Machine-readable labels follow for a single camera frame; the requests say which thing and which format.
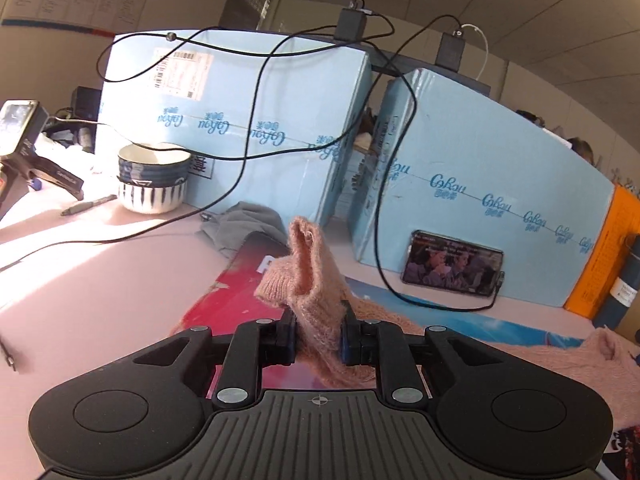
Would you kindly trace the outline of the pink knitted sweater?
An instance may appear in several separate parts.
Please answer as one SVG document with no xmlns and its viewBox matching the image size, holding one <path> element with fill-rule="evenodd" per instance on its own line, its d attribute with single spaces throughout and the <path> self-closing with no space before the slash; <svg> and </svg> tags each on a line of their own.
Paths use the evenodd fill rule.
<svg viewBox="0 0 640 480">
<path fill-rule="evenodd" d="M 348 301 L 360 320 L 377 318 L 398 325 L 407 334 L 424 328 L 403 315 L 352 294 L 324 240 L 320 226 L 296 217 L 288 227 L 288 256 L 273 260 L 255 290 L 255 297 L 273 307 L 289 307 L 296 315 L 296 356 L 307 363 L 330 388 L 372 388 L 370 366 L 344 365 L 338 357 L 342 305 Z M 581 382 L 597 391 L 608 404 L 616 431 L 639 423 L 639 352 L 620 335 L 598 328 L 577 348 L 498 344 L 498 350 Z"/>
</svg>

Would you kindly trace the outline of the brown cardboard box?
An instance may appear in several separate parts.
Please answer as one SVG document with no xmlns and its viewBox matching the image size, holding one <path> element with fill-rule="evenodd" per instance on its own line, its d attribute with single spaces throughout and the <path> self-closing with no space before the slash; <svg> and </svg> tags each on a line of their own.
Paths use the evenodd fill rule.
<svg viewBox="0 0 640 480">
<path fill-rule="evenodd" d="M 639 344 L 640 338 L 640 312 L 629 309 L 620 324 L 615 329 L 616 333 L 623 336 L 634 344 Z"/>
</svg>

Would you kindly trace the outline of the AGON printed desk mat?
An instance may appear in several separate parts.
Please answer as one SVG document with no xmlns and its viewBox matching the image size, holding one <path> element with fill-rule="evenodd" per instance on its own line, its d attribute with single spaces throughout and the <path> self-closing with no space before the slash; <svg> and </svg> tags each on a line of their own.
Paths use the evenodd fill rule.
<svg viewBox="0 0 640 480">
<path fill-rule="evenodd" d="M 284 246 L 271 237 L 250 234 L 209 291 L 186 311 L 177 330 L 207 325 L 213 334 L 221 335 L 256 318 L 280 318 L 281 313 L 256 298 L 254 292 L 271 261 L 285 254 Z M 346 283 L 355 297 L 378 304 L 386 315 L 395 313 L 421 327 L 443 325 L 514 356 L 531 356 L 538 365 L 551 361 L 552 370 L 573 379 L 589 376 L 593 365 L 602 364 L 606 370 L 589 379 L 588 386 L 614 403 L 611 411 L 616 422 L 639 420 L 639 388 L 617 390 L 626 376 L 622 364 L 638 373 L 639 350 L 616 333 L 596 330 L 586 339 L 565 337 L 482 314 L 410 306 L 384 288 L 353 278 Z"/>
</svg>

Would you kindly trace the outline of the smartphone playing video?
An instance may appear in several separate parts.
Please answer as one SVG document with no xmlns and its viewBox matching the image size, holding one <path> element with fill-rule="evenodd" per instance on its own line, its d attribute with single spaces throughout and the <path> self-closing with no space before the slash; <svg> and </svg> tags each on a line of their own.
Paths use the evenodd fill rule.
<svg viewBox="0 0 640 480">
<path fill-rule="evenodd" d="M 414 231 L 400 274 L 403 283 L 489 297 L 504 281 L 503 251 Z"/>
</svg>

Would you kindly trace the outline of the orange cardboard box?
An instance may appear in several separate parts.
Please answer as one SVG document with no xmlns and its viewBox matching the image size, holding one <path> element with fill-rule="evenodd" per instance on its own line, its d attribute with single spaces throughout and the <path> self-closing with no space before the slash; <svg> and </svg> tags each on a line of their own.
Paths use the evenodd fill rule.
<svg viewBox="0 0 640 480">
<path fill-rule="evenodd" d="M 622 270 L 632 239 L 639 233 L 640 202 L 616 184 L 610 209 L 589 259 L 564 309 L 590 320 L 598 313 L 617 273 Z"/>
</svg>

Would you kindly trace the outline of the grey marker pen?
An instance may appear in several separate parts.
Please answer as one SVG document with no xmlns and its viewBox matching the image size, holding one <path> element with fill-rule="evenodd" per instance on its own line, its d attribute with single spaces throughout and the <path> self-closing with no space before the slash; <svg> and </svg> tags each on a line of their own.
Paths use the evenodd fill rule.
<svg viewBox="0 0 640 480">
<path fill-rule="evenodd" d="M 112 200 L 116 200 L 116 198 L 117 196 L 115 194 L 111 194 L 109 196 L 98 198 L 97 200 L 87 200 L 86 202 L 81 202 L 62 210 L 61 216 L 69 217 L 69 216 L 73 216 L 74 214 L 81 214 L 84 211 L 87 211 L 97 206 L 101 206 L 103 204 L 107 204 Z"/>
</svg>

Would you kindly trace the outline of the blue white ceramic bowl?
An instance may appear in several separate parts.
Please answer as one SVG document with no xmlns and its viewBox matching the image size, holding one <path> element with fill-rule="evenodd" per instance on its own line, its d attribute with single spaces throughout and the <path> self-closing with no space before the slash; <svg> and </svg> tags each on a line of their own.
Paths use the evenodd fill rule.
<svg viewBox="0 0 640 480">
<path fill-rule="evenodd" d="M 166 214 L 186 197 L 192 155 L 171 144 L 128 144 L 118 153 L 119 203 L 137 214 Z"/>
</svg>

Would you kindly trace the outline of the large light blue carton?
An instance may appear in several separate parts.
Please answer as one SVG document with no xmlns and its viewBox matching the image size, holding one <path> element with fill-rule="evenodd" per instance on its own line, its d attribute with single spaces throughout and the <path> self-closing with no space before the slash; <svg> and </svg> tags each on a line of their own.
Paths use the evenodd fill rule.
<svg viewBox="0 0 640 480">
<path fill-rule="evenodd" d="M 614 188 L 561 140 L 430 70 L 386 89 L 348 228 L 356 259 L 398 272 L 425 231 L 503 251 L 503 295 L 559 307 Z"/>
</svg>

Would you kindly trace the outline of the woman with dark hair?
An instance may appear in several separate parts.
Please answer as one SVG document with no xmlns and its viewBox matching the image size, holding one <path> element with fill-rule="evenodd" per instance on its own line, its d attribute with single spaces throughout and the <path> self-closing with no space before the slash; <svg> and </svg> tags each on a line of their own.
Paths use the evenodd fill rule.
<svg viewBox="0 0 640 480">
<path fill-rule="evenodd" d="M 573 152 L 585 159 L 586 162 L 589 162 L 591 166 L 594 165 L 593 150 L 587 141 L 579 138 L 570 138 L 568 142 L 570 142 L 570 148 Z"/>
</svg>

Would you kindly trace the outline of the woman with hair bun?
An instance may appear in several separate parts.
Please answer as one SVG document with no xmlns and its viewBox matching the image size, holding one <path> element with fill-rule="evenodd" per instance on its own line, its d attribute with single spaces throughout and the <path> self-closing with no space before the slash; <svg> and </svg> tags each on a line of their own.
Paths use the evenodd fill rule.
<svg viewBox="0 0 640 480">
<path fill-rule="evenodd" d="M 532 112 L 529 112 L 528 110 L 516 110 L 515 113 L 529 120 L 530 122 L 532 122 L 533 124 L 535 124 L 540 128 L 544 128 L 546 126 L 546 123 L 544 122 L 544 118 Z"/>
</svg>

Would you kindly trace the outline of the spare handheld gripper device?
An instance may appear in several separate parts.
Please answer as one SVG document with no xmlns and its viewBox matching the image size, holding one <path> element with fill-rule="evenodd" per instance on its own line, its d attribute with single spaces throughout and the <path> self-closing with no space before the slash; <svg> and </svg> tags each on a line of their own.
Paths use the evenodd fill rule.
<svg viewBox="0 0 640 480">
<path fill-rule="evenodd" d="M 35 100 L 9 100 L 1 107 L 1 217 L 25 196 L 33 180 L 62 188 L 84 199 L 84 181 L 36 153 L 35 143 L 49 118 Z"/>
</svg>

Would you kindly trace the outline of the left light blue carton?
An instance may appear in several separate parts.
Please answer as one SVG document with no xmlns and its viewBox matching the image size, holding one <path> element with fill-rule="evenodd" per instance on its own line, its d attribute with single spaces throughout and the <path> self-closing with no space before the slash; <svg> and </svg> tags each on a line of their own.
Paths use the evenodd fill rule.
<svg viewBox="0 0 640 480">
<path fill-rule="evenodd" d="M 96 158 L 130 143 L 193 153 L 186 200 L 247 202 L 284 221 L 334 213 L 371 87 L 366 52 L 239 30 L 139 32 L 108 56 Z"/>
</svg>

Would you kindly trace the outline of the black power adapter right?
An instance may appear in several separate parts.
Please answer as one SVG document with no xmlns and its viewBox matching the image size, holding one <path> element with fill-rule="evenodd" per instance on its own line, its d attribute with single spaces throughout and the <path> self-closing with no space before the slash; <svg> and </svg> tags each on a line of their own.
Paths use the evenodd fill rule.
<svg viewBox="0 0 640 480">
<path fill-rule="evenodd" d="M 436 53 L 435 65 L 457 73 L 460 70 L 465 40 L 461 29 L 451 34 L 442 34 Z"/>
</svg>

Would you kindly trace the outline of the black power adapter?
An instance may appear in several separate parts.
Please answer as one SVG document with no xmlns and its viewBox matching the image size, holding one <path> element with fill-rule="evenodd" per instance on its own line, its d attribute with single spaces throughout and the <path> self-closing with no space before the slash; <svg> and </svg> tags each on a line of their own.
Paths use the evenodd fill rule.
<svg viewBox="0 0 640 480">
<path fill-rule="evenodd" d="M 361 41 L 370 14 L 366 0 L 352 0 L 338 16 L 333 39 L 350 44 Z"/>
<path fill-rule="evenodd" d="M 465 40 L 461 29 L 451 34 L 442 34 L 436 53 L 435 65 L 457 73 L 460 70 Z"/>
</svg>

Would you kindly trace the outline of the black power adapter left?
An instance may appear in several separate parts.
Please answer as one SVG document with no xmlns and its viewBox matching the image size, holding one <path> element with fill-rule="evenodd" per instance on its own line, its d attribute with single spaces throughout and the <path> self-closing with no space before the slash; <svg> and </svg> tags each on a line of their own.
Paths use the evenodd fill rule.
<svg viewBox="0 0 640 480">
<path fill-rule="evenodd" d="M 366 0 L 352 0 L 338 16 L 333 39 L 350 44 L 361 41 L 370 14 Z"/>
</svg>

